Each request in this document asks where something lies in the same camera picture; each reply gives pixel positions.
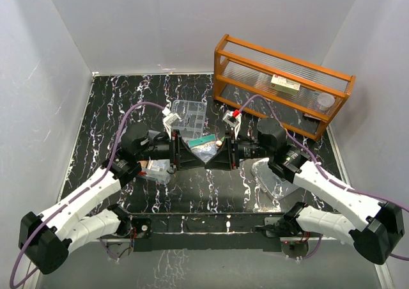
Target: robotic arm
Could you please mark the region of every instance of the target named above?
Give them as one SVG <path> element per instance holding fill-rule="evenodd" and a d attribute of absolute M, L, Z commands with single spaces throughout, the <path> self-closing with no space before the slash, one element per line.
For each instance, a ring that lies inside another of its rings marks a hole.
<path fill-rule="evenodd" d="M 96 238 L 110 234 L 127 235 L 132 228 L 132 216 L 118 205 L 111 205 L 91 217 L 86 215 L 142 171 L 140 160 L 169 159 L 174 170 L 197 167 L 232 170 L 242 159 L 268 157 L 269 168 L 281 179 L 311 191 L 339 213 L 322 212 L 297 203 L 279 221 L 264 226 L 263 230 L 278 237 L 294 236 L 303 231 L 321 233 L 353 245 L 369 261 L 383 264 L 404 235 L 401 209 L 391 203 L 380 204 L 367 196 L 347 192 L 346 189 L 351 187 L 329 173 L 328 177 L 344 185 L 345 190 L 324 179 L 304 151 L 287 143 L 286 131 L 273 118 L 258 122 L 257 140 L 237 137 L 240 116 L 225 115 L 224 120 L 235 132 L 226 133 L 222 146 L 206 164 L 191 152 L 178 130 L 171 131 L 169 124 L 177 119 L 176 114 L 166 114 L 167 133 L 153 139 L 148 137 L 144 123 L 129 126 L 122 135 L 110 172 L 98 185 L 91 188 L 91 184 L 105 172 L 108 161 L 53 207 L 39 215 L 30 212 L 22 218 L 19 247 L 22 248 L 32 232 L 62 205 L 67 207 L 40 230 L 25 252 L 43 274 L 55 271 L 72 251 Z M 148 235 L 149 231 L 145 228 L 138 232 Z"/>

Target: gray floor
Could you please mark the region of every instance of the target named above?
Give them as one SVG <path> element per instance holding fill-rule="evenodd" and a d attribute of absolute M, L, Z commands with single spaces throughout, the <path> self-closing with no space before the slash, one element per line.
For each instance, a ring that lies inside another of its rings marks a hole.
<path fill-rule="evenodd" d="M 98 242 L 90 243 L 41 277 L 36 289 L 381 288 L 374 265 L 335 240 L 299 264 L 257 250 L 132 253 L 119 264 L 107 258 Z"/>

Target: round plastic container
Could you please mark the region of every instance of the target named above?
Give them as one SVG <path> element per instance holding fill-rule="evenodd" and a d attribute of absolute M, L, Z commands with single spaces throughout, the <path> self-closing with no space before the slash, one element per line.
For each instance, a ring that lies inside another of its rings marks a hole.
<path fill-rule="evenodd" d="M 328 111 L 335 103 L 335 97 L 328 93 L 320 93 L 317 97 L 316 108 L 320 112 Z"/>

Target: marble tabletop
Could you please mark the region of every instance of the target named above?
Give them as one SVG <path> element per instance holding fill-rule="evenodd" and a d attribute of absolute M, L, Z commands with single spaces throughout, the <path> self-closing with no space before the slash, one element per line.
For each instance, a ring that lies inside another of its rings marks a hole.
<path fill-rule="evenodd" d="M 100 163 L 108 158 L 121 117 L 129 107 L 140 101 L 160 105 L 171 105 L 173 100 L 178 99 L 206 102 L 203 134 L 215 134 L 221 138 L 226 131 L 222 115 L 230 107 L 213 100 L 212 78 L 212 74 L 111 75 L 94 78 L 62 198 L 85 182 Z M 238 104 L 245 102 L 251 95 L 232 86 L 228 86 L 223 94 Z M 283 110 L 276 103 L 272 105 L 278 117 L 290 125 L 311 128 L 315 124 L 293 109 Z M 266 113 L 262 102 L 253 101 L 251 106 Z M 146 106 L 132 113 L 128 124 L 135 121 L 144 121 L 151 130 L 163 130 L 162 113 L 154 107 Z M 241 133 L 249 137 L 256 136 L 257 122 L 257 117 L 243 114 Z M 316 143 L 299 135 L 297 137 L 318 156 L 328 172 L 339 177 L 326 132 Z M 332 211 L 330 206 L 303 189 L 280 201 L 270 199 L 255 182 L 251 173 L 253 163 L 254 160 L 246 160 L 235 171 L 201 168 L 179 171 L 167 185 L 135 178 L 121 192 L 113 194 L 97 206 L 92 214 L 117 202 L 131 213 L 285 212 L 297 201 Z"/>

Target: wooden rack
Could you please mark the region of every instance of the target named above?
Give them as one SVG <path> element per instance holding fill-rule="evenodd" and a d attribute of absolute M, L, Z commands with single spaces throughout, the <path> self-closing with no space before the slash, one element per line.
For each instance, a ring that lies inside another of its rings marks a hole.
<path fill-rule="evenodd" d="M 272 89 L 270 80 L 280 75 L 300 84 L 296 95 Z M 282 122 L 285 128 L 318 140 L 328 124 L 351 95 L 355 76 L 345 75 L 279 52 L 260 47 L 229 35 L 224 35 L 215 48 L 214 99 L 240 108 L 236 102 L 222 97 L 226 85 L 237 86 L 269 100 L 292 107 L 319 119 L 315 132 Z M 320 111 L 316 99 L 320 93 L 334 96 L 335 103 L 327 111 Z M 266 115 L 250 108 L 244 111 L 260 118 Z"/>

